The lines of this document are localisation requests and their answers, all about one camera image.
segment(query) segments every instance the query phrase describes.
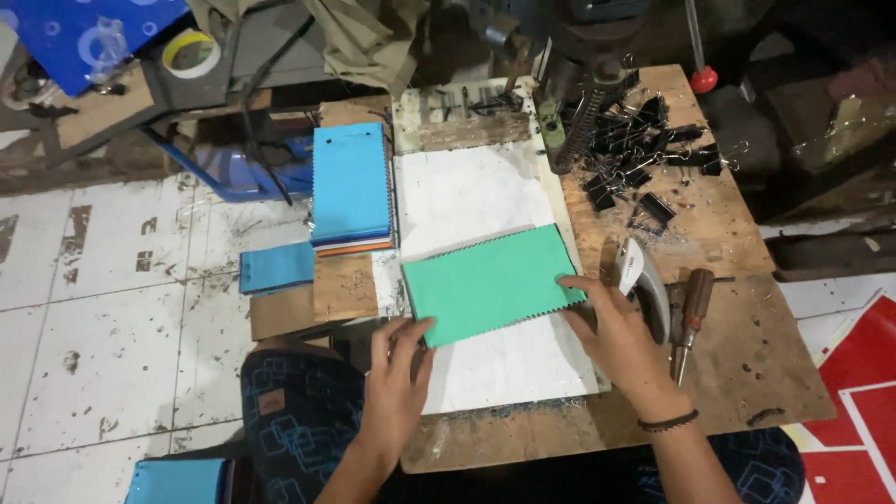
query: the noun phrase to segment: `tape roll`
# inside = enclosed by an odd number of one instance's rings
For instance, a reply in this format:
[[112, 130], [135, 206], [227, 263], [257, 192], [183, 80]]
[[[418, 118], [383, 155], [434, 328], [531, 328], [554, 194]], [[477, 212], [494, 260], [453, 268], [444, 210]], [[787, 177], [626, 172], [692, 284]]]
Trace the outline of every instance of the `tape roll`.
[[[198, 65], [192, 66], [190, 68], [174, 68], [174, 58], [177, 56], [177, 53], [180, 52], [181, 49], [191, 45], [191, 44], [210, 44], [211, 43], [211, 53], [203, 60], [200, 61]], [[175, 77], [181, 79], [195, 79], [196, 77], [202, 77], [211, 71], [215, 65], [221, 59], [221, 48], [218, 45], [218, 42], [208, 35], [201, 33], [199, 31], [187, 30], [180, 35], [174, 37], [167, 46], [165, 46], [165, 50], [162, 51], [162, 65], [168, 69]]]

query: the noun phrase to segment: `wooden workbench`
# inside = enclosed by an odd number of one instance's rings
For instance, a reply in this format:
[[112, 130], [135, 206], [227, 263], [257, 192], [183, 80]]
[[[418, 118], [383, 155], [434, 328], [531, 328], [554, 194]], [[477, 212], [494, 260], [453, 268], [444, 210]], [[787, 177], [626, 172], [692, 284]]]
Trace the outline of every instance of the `wooden workbench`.
[[[660, 91], [670, 106], [672, 126], [705, 125], [702, 112], [677, 65], [644, 68], [642, 83]], [[705, 135], [698, 145], [711, 143]], [[709, 434], [748, 429], [746, 421], [767, 408], [781, 408], [754, 426], [770, 427], [835, 415], [777, 283], [762, 237], [731, 174], [703, 177], [682, 187], [678, 169], [650, 169], [644, 189], [665, 198], [678, 216], [650, 253], [667, 282], [684, 280], [695, 267], [718, 277], [700, 341], [688, 359], [684, 389], [701, 411]], [[582, 266], [599, 276], [612, 263], [619, 237], [631, 215], [622, 206], [600, 216], [581, 190], [582, 177], [562, 177]], [[694, 204], [694, 208], [678, 205]], [[497, 408], [428, 415], [402, 454], [408, 473], [507, 464], [641, 444], [647, 439], [636, 415], [614, 389], [599, 395], [513, 404]]]

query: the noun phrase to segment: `brown cardboard piece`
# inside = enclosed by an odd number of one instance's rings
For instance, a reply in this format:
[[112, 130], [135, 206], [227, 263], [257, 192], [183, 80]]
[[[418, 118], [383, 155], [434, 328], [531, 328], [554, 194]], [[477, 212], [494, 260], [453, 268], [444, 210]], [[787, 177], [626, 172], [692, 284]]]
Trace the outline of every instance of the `brown cardboard piece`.
[[314, 286], [274, 292], [249, 300], [252, 341], [294, 333], [322, 322], [314, 320]]

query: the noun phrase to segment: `stack of fabric swatches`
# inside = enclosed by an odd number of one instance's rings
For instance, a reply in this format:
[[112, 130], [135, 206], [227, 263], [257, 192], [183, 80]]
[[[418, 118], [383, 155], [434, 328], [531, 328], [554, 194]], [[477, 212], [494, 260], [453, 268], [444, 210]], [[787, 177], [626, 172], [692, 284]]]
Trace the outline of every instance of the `stack of fabric swatches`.
[[392, 187], [381, 123], [316, 128], [314, 252], [328, 257], [395, 248]]
[[575, 268], [554, 224], [401, 268], [415, 317], [435, 318], [424, 335], [430, 347], [585, 301], [584, 292], [556, 283], [560, 276], [575, 274]]
[[239, 255], [239, 293], [260, 295], [314, 281], [314, 250], [307, 241]]

